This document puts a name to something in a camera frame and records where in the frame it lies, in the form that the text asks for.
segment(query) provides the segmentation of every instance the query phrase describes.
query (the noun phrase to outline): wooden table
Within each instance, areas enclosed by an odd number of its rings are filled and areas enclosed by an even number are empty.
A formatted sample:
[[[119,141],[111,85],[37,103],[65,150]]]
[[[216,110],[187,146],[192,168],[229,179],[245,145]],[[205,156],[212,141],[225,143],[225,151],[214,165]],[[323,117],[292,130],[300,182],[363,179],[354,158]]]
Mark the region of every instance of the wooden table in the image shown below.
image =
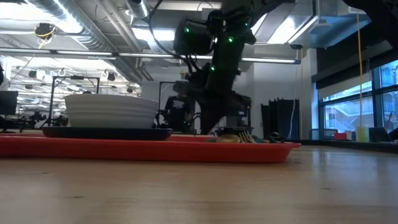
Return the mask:
[[[284,164],[0,161],[1,224],[397,222],[393,154],[312,146]]]

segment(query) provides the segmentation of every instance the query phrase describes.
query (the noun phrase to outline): ceiling duct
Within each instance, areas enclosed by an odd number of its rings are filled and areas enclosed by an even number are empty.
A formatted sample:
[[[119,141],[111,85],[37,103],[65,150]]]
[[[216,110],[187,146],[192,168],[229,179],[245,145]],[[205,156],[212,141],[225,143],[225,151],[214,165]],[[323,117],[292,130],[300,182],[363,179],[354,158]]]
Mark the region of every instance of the ceiling duct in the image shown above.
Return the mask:
[[[150,6],[146,0],[126,0],[126,3],[135,18],[143,19],[150,13]]]
[[[117,52],[115,46],[95,26],[93,21],[76,5],[73,0],[25,0],[45,13],[54,17],[55,25],[78,24],[81,27],[81,37],[72,37],[88,50],[95,52]],[[136,68],[130,66],[123,58],[108,60],[109,64],[115,66],[116,70],[128,81],[140,83],[142,77]]]

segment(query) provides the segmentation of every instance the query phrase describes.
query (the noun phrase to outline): monitor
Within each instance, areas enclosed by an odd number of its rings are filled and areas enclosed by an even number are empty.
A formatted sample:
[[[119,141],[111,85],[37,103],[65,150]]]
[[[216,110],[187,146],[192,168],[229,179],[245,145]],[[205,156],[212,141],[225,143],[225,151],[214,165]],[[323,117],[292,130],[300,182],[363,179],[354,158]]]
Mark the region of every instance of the monitor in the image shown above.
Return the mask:
[[[15,115],[18,102],[17,91],[0,91],[0,114]]]

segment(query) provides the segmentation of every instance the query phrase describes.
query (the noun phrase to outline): ceiling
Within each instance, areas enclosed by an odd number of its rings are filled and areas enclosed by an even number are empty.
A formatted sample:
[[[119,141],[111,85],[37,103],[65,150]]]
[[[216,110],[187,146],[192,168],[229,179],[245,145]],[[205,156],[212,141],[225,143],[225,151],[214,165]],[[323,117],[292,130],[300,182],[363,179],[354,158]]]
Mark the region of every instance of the ceiling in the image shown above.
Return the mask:
[[[125,0],[109,0],[117,13],[122,18],[125,25],[132,28],[135,37],[138,39],[136,46],[143,49],[143,52],[162,52],[153,42],[149,35],[147,23],[139,20],[131,20],[128,13]],[[154,6],[157,1],[149,0],[149,4]],[[257,38],[256,45],[245,46],[243,57],[272,57],[284,59],[297,59],[297,52],[289,47],[289,44],[302,44],[307,47],[328,47],[337,44],[345,37],[351,35],[356,30],[356,12],[354,13],[341,0],[322,0],[320,7],[313,4],[313,0],[298,0],[296,4],[283,4],[276,10],[264,16],[264,20],[259,23],[258,31],[255,33]],[[119,52],[136,52],[126,38],[120,34],[120,29],[109,20],[104,13],[103,8],[98,7],[96,0],[75,0],[79,10],[90,20],[90,29],[99,29],[105,39],[115,47]],[[42,40],[39,40],[34,34],[34,28],[38,23],[46,22],[54,24],[53,18],[44,14],[40,9],[28,4],[2,4],[2,14],[0,15],[0,47],[29,48],[36,49],[40,46]],[[204,19],[212,8],[219,8],[221,1],[212,2],[183,1],[183,0],[165,0],[159,7],[159,10],[153,16],[152,25],[158,39],[162,39],[161,44],[172,50],[174,30],[178,26],[181,18],[189,16],[197,19]],[[315,35],[310,32],[317,24],[317,18],[325,19],[326,23],[331,24],[330,29],[324,29]],[[119,24],[117,17],[112,16]],[[370,20],[364,14],[360,17],[359,25],[365,26]],[[81,42],[76,41],[79,34],[68,34],[57,30],[51,38],[51,42],[42,46],[42,49],[53,50],[88,50]],[[48,98],[51,91],[51,76],[56,74],[79,75],[84,77],[100,78],[101,91],[112,94],[128,94],[127,86],[133,86],[132,96],[141,93],[139,85],[128,81],[123,72],[114,66],[111,60],[102,60],[101,58],[89,57],[66,57],[52,58],[31,57],[18,54],[3,54],[10,61],[11,65],[11,89],[19,90],[28,95]],[[126,62],[131,67],[142,67],[155,81],[174,81],[180,78],[180,72],[186,72],[187,69],[180,65],[178,60],[172,59],[150,59],[145,58],[142,61],[127,59]],[[241,63],[240,69],[245,72],[251,63]],[[31,70],[39,70],[39,78],[30,78]],[[113,82],[108,81],[107,74],[115,72],[116,79]],[[85,80],[64,80],[67,84],[60,83],[55,92],[70,94],[82,90],[94,91],[93,84]],[[26,83],[33,86],[32,90],[25,88]],[[79,90],[70,90],[70,86],[79,85]]]

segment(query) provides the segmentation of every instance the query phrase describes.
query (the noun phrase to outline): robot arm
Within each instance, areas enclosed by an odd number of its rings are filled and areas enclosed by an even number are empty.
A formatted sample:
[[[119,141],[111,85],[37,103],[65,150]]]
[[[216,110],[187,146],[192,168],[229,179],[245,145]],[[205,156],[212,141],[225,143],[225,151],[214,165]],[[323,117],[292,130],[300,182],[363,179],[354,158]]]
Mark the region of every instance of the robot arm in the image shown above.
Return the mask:
[[[266,13],[294,0],[224,0],[220,10],[207,21],[183,19],[174,40],[176,54],[184,55],[190,69],[189,83],[177,83],[174,90],[195,99],[201,107],[201,129],[208,133],[228,110],[250,106],[251,99],[232,91],[245,44],[254,44],[251,27]],[[190,55],[213,52],[211,63],[198,68]]]

